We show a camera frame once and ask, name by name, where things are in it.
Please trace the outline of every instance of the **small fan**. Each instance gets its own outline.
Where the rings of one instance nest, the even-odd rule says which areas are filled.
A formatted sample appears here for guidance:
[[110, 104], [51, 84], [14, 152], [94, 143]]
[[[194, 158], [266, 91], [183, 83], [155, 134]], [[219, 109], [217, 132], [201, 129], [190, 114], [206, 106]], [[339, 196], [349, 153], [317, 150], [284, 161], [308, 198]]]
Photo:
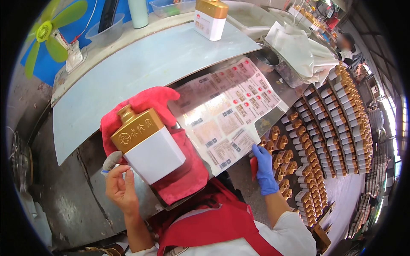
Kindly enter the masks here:
[[28, 79], [33, 76], [40, 43], [46, 42], [47, 51], [54, 61], [63, 62], [68, 58], [67, 49], [56, 40], [52, 32], [81, 18], [87, 10], [87, 1], [77, 1], [53, 18], [59, 3], [60, 0], [51, 0], [41, 14], [41, 23], [36, 22], [27, 36], [26, 41], [36, 39], [25, 62], [24, 70]]

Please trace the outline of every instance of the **white sleeve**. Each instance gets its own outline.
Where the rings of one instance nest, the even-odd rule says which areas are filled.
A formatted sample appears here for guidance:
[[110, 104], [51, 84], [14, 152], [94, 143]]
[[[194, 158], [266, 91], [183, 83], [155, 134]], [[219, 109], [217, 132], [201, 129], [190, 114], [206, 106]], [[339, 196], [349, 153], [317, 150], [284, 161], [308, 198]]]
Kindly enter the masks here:
[[316, 241], [297, 213], [286, 211], [271, 230], [255, 221], [259, 234], [283, 256], [315, 256]]
[[130, 248], [125, 252], [125, 256], [156, 256], [157, 255], [158, 248], [155, 246], [152, 246], [150, 249], [146, 249], [143, 251], [137, 251], [132, 253]]

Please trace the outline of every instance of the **barcode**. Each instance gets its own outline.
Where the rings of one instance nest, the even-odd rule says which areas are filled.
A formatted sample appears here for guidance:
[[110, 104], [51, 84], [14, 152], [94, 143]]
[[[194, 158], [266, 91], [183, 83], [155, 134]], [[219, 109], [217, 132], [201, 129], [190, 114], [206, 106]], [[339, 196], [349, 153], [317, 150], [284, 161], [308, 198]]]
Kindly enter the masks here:
[[252, 85], [248, 85], [248, 89], [253, 93], [253, 95], [257, 95], [257, 91], [252, 87]]
[[204, 25], [201, 24], [201, 23], [199, 23], [198, 21], [195, 21], [195, 26], [196, 26], [197, 28], [199, 28], [200, 30], [204, 30]]
[[221, 163], [221, 164], [219, 165], [219, 168], [223, 169], [223, 168], [225, 168], [226, 166], [228, 166], [228, 164], [230, 164], [230, 163], [231, 163], [231, 160], [228, 159], [228, 160], [226, 160], [225, 162]]
[[246, 112], [245, 112], [245, 110], [244, 110], [244, 107], [242, 107], [242, 105], [238, 105], [238, 106], [236, 107], [236, 109], [239, 111], [239, 113], [240, 113], [243, 117], [246, 117], [246, 116], [247, 116], [247, 114], [246, 114]]
[[229, 109], [229, 110], [227, 110], [226, 112], [223, 112], [222, 115], [223, 115], [223, 116], [227, 116], [227, 115], [229, 115], [229, 114], [232, 113], [232, 112], [233, 112], [233, 110], [232, 110], [232, 109]]
[[221, 79], [219, 79], [219, 77], [218, 77], [217, 74], [212, 74], [211, 77], [212, 77], [217, 83], [220, 83], [220, 82], [221, 82]]
[[269, 99], [268, 95], [266, 93], [262, 93], [262, 97], [269, 103], [271, 102], [271, 99]]
[[242, 63], [240, 63], [240, 64], [238, 65], [238, 67], [239, 67], [239, 69], [240, 69], [243, 73], [246, 73], [246, 68], [244, 67], [244, 65], [243, 65]]
[[255, 98], [251, 98], [249, 101], [252, 103], [252, 105], [253, 105], [256, 109], [260, 108], [260, 105], [256, 102]]
[[208, 148], [212, 145], [214, 145], [215, 143], [217, 143], [218, 140], [216, 138], [213, 138], [212, 140], [210, 140], [208, 143], [205, 144], [205, 146]]
[[215, 93], [215, 94], [212, 94], [210, 97], [211, 97], [211, 99], [213, 99], [213, 98], [219, 96], [219, 94], [220, 94], [220, 93]]
[[238, 145], [235, 144], [235, 142], [231, 142], [231, 145], [237, 152], [240, 152], [242, 150]]
[[195, 125], [200, 124], [200, 123], [202, 123], [202, 122], [203, 122], [203, 119], [202, 119], [202, 118], [199, 118], [198, 120], [193, 121], [193, 122], [191, 123], [191, 125], [192, 125], [192, 126], [195, 126]]
[[200, 79], [200, 80], [199, 80], [199, 83], [201, 84], [201, 83], [206, 82], [206, 81], [208, 81], [208, 80], [209, 80], [209, 78], [208, 78], [208, 77], [205, 77], [205, 78], [203, 78], [203, 79]]
[[263, 89], [267, 89], [268, 86], [266, 85], [265, 81], [263, 81], [262, 79], [259, 81], [260, 84], [262, 85]]

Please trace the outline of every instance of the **gloved hand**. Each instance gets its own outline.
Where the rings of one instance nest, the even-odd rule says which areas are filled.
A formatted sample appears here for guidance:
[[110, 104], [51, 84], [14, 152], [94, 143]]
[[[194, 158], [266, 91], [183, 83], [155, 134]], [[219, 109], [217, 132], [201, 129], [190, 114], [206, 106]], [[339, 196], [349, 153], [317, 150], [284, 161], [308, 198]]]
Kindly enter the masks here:
[[252, 152], [256, 156], [258, 170], [256, 178], [260, 186], [261, 195], [269, 195], [279, 191], [272, 170], [272, 155], [262, 146], [252, 145]]

